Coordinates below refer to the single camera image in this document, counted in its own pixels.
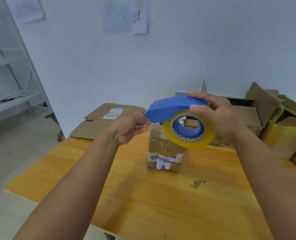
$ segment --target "forearm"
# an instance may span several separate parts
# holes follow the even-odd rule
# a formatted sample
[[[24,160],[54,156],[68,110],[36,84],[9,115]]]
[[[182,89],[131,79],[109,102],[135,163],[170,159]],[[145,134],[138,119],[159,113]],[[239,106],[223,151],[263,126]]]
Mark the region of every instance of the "forearm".
[[[296,239],[296,174],[249,129],[232,140],[275,239]]]
[[[83,239],[118,149],[102,133],[43,199],[14,239]]]

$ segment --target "hand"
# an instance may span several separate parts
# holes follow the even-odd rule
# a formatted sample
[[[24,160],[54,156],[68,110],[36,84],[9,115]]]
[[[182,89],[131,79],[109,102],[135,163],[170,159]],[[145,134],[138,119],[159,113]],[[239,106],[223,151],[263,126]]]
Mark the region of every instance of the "hand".
[[[234,115],[228,99],[203,92],[190,92],[188,96],[205,100],[211,104],[213,109],[205,105],[191,105],[190,111],[205,116],[217,134],[227,140],[231,141],[241,129],[246,128]]]
[[[126,144],[134,136],[147,131],[151,122],[140,113],[132,113],[122,116],[111,127],[117,133],[119,145]]]

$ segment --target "wood grain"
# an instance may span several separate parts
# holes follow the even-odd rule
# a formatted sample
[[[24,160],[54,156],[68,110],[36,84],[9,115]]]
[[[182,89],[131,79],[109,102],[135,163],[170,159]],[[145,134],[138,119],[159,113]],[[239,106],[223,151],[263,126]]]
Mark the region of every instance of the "wood grain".
[[[129,240],[272,239],[234,149],[188,149],[172,173],[146,168],[148,138],[119,148],[92,224]],[[6,190],[41,202],[91,142],[67,138]]]

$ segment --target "tiled floor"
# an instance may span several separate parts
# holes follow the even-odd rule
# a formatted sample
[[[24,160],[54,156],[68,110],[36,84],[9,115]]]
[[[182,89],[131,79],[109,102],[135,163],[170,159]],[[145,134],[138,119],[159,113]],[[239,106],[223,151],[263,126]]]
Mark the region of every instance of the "tiled floor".
[[[59,144],[59,127],[37,114],[19,114],[0,123],[0,240],[12,239],[37,206],[3,188]],[[91,225],[84,239],[106,237]]]

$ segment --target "person's left arm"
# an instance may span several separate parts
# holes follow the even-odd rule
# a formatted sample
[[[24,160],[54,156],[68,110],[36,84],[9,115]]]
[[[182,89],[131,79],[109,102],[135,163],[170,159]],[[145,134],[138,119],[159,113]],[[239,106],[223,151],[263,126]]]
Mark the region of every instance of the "person's left arm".
[[[144,133],[142,114],[123,116],[104,131],[42,200],[14,239],[83,239],[120,145]]]

